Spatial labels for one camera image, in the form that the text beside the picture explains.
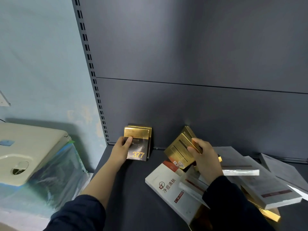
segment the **electrical outlet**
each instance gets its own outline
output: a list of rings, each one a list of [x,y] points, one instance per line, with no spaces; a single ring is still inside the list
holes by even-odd
[[[5,96],[0,91],[0,106],[11,106],[11,104],[6,100]]]

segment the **plastic wrap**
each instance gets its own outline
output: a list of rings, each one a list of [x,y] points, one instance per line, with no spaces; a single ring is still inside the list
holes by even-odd
[[[0,208],[49,218],[74,199],[88,179],[74,144],[68,143],[24,185],[0,184]]]

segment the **wall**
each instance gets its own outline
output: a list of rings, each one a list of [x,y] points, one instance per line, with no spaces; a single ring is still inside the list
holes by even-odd
[[[71,0],[0,0],[0,119],[67,131],[93,171],[106,147]]]

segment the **person's left hand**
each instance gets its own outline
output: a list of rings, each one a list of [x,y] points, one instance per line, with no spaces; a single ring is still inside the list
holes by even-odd
[[[110,163],[113,167],[115,167],[117,171],[121,168],[122,164],[126,161],[128,148],[131,145],[132,141],[133,141],[133,137],[130,136],[126,140],[125,144],[123,145],[124,137],[121,136],[119,137],[116,144],[113,146],[111,155],[107,162]]]

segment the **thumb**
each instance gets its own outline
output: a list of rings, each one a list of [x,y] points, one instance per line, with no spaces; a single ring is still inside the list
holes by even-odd
[[[193,155],[195,160],[201,156],[201,154],[198,153],[193,147],[187,147],[187,150]]]
[[[132,141],[133,141],[133,137],[132,136],[129,136],[128,139],[126,140],[125,144],[123,145],[124,148],[128,151],[129,149],[129,146],[132,144]]]

